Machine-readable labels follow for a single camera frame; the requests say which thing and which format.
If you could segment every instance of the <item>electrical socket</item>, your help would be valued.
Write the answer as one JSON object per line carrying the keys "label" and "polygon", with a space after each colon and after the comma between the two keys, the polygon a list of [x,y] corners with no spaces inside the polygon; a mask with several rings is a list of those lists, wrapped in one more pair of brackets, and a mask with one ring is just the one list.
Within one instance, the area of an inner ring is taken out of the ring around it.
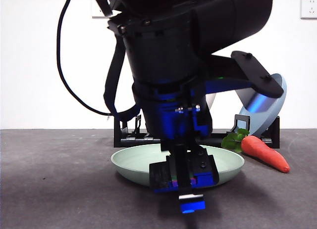
{"label": "electrical socket", "polygon": [[317,19],[317,0],[301,0],[301,19]]}

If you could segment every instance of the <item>wall outlet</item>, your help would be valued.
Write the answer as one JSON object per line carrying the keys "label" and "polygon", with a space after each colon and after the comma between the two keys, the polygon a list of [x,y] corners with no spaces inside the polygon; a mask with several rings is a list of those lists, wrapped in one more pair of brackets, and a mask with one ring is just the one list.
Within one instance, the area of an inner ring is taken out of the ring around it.
{"label": "wall outlet", "polygon": [[301,19],[317,19],[317,0],[301,0]]}
{"label": "wall outlet", "polygon": [[96,0],[91,0],[91,17],[93,19],[106,18]]}

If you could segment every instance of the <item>black metal stand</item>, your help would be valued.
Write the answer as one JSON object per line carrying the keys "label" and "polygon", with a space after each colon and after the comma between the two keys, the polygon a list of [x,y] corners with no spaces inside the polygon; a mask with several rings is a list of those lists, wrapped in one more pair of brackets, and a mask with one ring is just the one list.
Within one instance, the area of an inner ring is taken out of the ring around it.
{"label": "black metal stand", "polygon": [[[206,139],[197,139],[199,145],[216,146],[220,147],[222,139],[227,136],[229,132],[234,132],[237,129],[238,121],[246,122],[246,129],[250,129],[250,117],[245,115],[236,114],[234,117],[233,128],[226,133],[211,133],[211,136]],[[280,148],[280,120],[279,116],[276,117],[271,126],[261,135],[269,147],[278,149]],[[127,122],[121,122],[117,119],[114,120],[114,147],[132,147],[145,144],[160,143],[160,139],[153,138],[148,132],[142,133],[140,130],[141,115],[135,117],[135,129],[132,132],[128,130]]]}

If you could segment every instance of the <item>black strap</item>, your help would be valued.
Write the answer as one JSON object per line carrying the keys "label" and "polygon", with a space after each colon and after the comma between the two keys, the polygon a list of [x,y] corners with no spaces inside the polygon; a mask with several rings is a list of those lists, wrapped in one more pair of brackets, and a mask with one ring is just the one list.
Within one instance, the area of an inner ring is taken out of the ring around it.
{"label": "black strap", "polygon": [[112,62],[108,71],[104,100],[107,108],[110,110],[111,114],[122,122],[127,122],[137,116],[140,113],[140,107],[136,104],[130,109],[118,113],[115,106],[115,96],[118,87],[118,81],[121,73],[122,64],[125,56],[125,46],[123,38],[116,35],[117,44],[115,46],[115,51],[113,54]]}

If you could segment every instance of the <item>plate rim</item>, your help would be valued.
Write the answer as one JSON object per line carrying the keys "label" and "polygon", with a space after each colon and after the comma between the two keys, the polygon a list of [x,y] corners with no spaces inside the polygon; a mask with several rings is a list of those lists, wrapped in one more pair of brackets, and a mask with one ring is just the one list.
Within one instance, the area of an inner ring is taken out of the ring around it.
{"label": "plate rim", "polygon": [[[149,146],[149,145],[151,145],[151,146],[153,146],[153,145],[159,145],[159,143],[145,144],[145,145],[139,145],[139,146],[132,146],[132,147],[127,147],[127,148],[121,149],[121,150],[119,150],[119,151],[117,151],[117,152],[115,152],[115,153],[113,153],[113,154],[111,155],[111,158],[110,158],[110,159],[111,159],[111,162],[112,162],[115,166],[117,166],[117,167],[119,167],[119,168],[122,168],[122,169],[125,169],[125,170],[129,170],[129,171],[133,171],[133,172],[138,172],[138,173],[149,174],[149,172],[146,172],[146,171],[140,171],[140,170],[131,169],[131,168],[129,168],[129,167],[119,166],[118,164],[115,163],[115,161],[114,161],[114,159],[113,159],[116,154],[118,154],[119,152],[124,151],[124,150],[126,150],[126,149],[131,149],[131,148],[140,147],[140,146]],[[241,166],[239,166],[238,168],[235,168],[235,169],[233,169],[233,170],[239,169],[239,168],[241,168],[241,167],[245,164],[244,158],[243,158],[241,155],[239,155],[239,154],[237,154],[237,153],[235,153],[235,152],[233,152],[233,151],[229,151],[229,150],[227,150],[227,149],[220,148],[220,147],[215,147],[215,146],[207,146],[207,145],[201,145],[201,146],[202,146],[202,147],[213,147],[213,148],[216,148],[216,149],[220,149],[220,150],[224,150],[224,151],[233,153],[233,155],[238,156],[238,157],[241,159]],[[220,172],[221,172],[221,173],[226,173],[226,172],[230,172],[230,171],[233,171],[233,170],[219,171],[219,173],[220,173]]]}

